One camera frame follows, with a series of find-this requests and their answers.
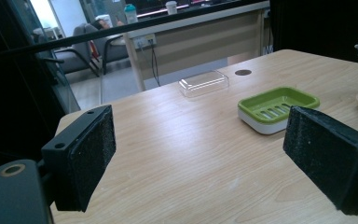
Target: cup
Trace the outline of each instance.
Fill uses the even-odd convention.
[[[176,14],[178,12],[176,5],[175,1],[169,1],[165,4],[165,7],[168,10],[168,15]]]

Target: soap dish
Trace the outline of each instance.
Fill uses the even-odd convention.
[[[228,77],[218,71],[211,71],[183,78],[178,83],[179,89],[185,97],[196,97],[228,87]]]
[[[317,97],[292,87],[279,87],[238,102],[238,116],[253,129],[271,134],[286,128],[290,106],[319,108]]]

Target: soap dish tray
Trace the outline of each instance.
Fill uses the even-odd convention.
[[[253,129],[263,134],[286,128],[290,106],[318,109],[317,97],[292,87],[279,87],[238,102],[238,116]]]

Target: bottle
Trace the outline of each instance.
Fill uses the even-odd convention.
[[[136,8],[133,4],[127,4],[124,7],[124,13],[126,14],[128,24],[138,21],[138,18],[136,17]]]

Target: wooden table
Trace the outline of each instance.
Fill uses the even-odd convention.
[[[238,70],[251,75],[237,76]],[[316,95],[358,131],[358,63],[282,50],[219,70],[230,86],[185,98],[173,83],[112,102],[117,152],[86,213],[57,223],[358,223],[284,153],[285,131],[255,132],[240,99],[279,86]],[[58,132],[80,112],[62,118]]]

